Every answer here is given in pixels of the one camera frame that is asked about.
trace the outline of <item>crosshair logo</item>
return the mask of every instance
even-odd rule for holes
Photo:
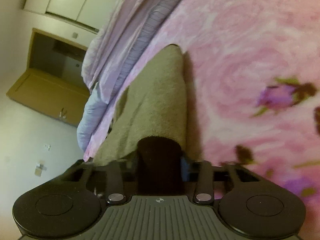
[[[156,201],[157,201],[158,203],[162,203],[162,202],[164,201],[164,199],[163,199],[163,198],[157,198]]]

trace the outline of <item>metal button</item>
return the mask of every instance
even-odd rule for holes
[[[207,193],[200,193],[196,195],[196,199],[199,201],[209,201],[211,200],[211,196]]]
[[[124,196],[119,193],[114,193],[114,194],[109,195],[108,199],[110,199],[111,201],[117,202],[117,201],[123,200]]]

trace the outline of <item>electrical outlet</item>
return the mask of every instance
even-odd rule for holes
[[[44,145],[44,149],[45,149],[46,151],[50,151],[50,148],[51,148],[51,145],[50,145],[50,144],[45,144],[45,145]]]
[[[47,167],[44,166],[44,161],[40,160],[39,163],[36,165],[35,175],[41,177],[42,171],[46,171]]]

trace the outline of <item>bed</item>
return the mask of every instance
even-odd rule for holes
[[[320,239],[320,93],[253,117],[275,78],[320,88],[320,0],[183,0],[153,38],[121,91],[160,49],[185,53],[187,153],[214,165],[252,151],[250,170],[297,194],[307,207],[300,235]],[[84,158],[104,141],[118,94],[93,133]]]

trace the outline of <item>round pad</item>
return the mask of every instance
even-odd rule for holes
[[[271,217],[282,211],[283,204],[275,197],[257,195],[247,200],[247,208],[256,215]]]
[[[100,215],[100,201],[74,185],[43,184],[20,196],[12,208],[19,229],[40,239],[67,238],[86,230]]]
[[[296,234],[306,215],[296,195],[271,182],[242,183],[223,196],[218,212],[231,228],[253,239]]]
[[[73,206],[73,201],[65,195],[48,195],[40,198],[36,209],[43,215],[58,216],[68,212]]]

